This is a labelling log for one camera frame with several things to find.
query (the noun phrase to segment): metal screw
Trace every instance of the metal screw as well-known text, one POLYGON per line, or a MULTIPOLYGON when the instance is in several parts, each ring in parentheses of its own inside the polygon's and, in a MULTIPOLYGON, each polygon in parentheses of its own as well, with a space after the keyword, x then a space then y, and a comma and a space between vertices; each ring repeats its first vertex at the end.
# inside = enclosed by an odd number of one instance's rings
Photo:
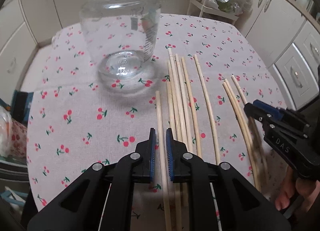
POLYGON ((193 157, 193 155, 189 152, 186 152, 183 154, 183 158, 185 158, 185 159, 191 159, 192 157, 193 157))
POLYGON ((132 154, 130 155, 130 158, 131 158, 131 159, 138 159, 138 158, 140 158, 140 154, 137 153, 137 152, 134 152, 134 153, 132 153, 132 154))
POLYGON ((221 167, 222 169, 224 169, 224 170, 228 170, 228 169, 230 169, 230 164, 227 163, 227 162, 222 162, 222 163, 220 164, 220 167, 221 167))
POLYGON ((101 170, 102 169, 102 164, 101 163, 95 163, 92 165, 92 169, 95 171, 101 170))

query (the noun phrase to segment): glass jar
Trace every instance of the glass jar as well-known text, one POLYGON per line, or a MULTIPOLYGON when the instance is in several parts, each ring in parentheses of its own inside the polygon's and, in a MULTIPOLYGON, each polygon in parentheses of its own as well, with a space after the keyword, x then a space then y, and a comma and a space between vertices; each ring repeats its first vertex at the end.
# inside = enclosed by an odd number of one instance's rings
POLYGON ((81 28, 102 80, 123 80, 143 70, 155 47, 159 16, 159 0, 87 0, 81 28))

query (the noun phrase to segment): tablecloth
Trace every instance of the tablecloth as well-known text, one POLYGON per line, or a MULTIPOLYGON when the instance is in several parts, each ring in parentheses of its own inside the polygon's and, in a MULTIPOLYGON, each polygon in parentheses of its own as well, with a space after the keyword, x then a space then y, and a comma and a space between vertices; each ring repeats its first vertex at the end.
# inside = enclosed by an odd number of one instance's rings
MULTIPOLYGON (((112 44, 120 27, 110 27, 112 44)), ((144 91, 138 95, 114 95, 108 89, 126 91, 125 81, 105 86, 90 58, 80 24, 62 29, 43 67, 43 78, 35 93, 28 122, 27 161, 32 194, 38 210, 95 162, 107 165, 134 152, 138 142, 148 139, 150 127, 157 129, 155 91, 160 90, 163 127, 169 127, 166 81, 168 48, 184 56, 196 103, 202 138, 203 160, 215 163, 208 112, 195 66, 197 54, 207 84, 218 132, 221 161, 230 162, 253 183, 250 161, 241 130, 222 87, 234 74, 249 102, 262 100, 285 107, 276 82, 259 55, 232 25, 193 16, 162 14, 154 54, 147 71, 135 78, 144 91)), ((237 94, 240 106, 243 107, 237 94)), ((261 136, 263 131, 258 125, 261 136)), ((196 152, 193 132, 194 151, 196 152)), ((284 161, 263 143, 268 162, 268 184, 263 194, 272 199, 285 172, 284 161)), ((165 230, 158 144, 154 182, 135 186, 132 230, 165 230)), ((183 226, 188 230, 188 209, 183 208, 183 226)))

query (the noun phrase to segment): table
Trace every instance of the table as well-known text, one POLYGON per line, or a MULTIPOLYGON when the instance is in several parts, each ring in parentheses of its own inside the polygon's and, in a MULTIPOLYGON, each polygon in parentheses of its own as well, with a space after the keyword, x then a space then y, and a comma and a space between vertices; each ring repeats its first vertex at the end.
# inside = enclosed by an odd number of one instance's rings
MULTIPOLYGON (((165 134, 169 127, 165 84, 169 47, 173 53, 186 58, 198 109, 204 161, 214 163, 215 156, 193 54, 199 57, 210 94, 221 161, 230 162, 253 183, 244 139, 222 87, 223 79, 229 79, 237 94, 230 79, 234 74, 249 102, 260 99, 281 107, 285 107, 285 103, 261 58, 234 26, 193 16, 161 15, 154 56, 147 61, 157 73, 150 78, 145 78, 144 73, 140 76, 144 81, 151 80, 152 84, 146 83, 146 90, 139 96, 115 97, 99 81, 81 27, 75 24, 57 33, 30 111, 27 160, 38 210, 94 162, 115 163, 134 152, 138 142, 148 139, 150 127, 157 129, 156 90, 161 92, 165 134)), ((116 87, 123 84, 123 89, 126 88, 125 82, 115 84, 116 87)), ((283 179, 285 163, 266 143, 263 147, 269 168, 269 182, 263 187, 263 194, 273 199, 283 179)), ((188 210, 183 209, 182 213, 183 226, 187 230, 188 210)), ((142 226, 145 230, 165 230, 158 150, 154 182, 149 186, 135 186, 131 230, 140 230, 142 226)))

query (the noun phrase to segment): white tile floor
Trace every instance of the white tile floor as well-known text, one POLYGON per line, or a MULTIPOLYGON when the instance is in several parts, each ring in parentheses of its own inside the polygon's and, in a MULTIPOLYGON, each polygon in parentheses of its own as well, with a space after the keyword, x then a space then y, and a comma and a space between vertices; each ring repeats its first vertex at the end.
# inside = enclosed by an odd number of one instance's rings
POLYGON ((34 92, 38 83, 41 81, 42 69, 45 66, 47 58, 50 56, 52 46, 48 45, 38 50, 34 57, 26 76, 23 80, 20 91, 34 92))

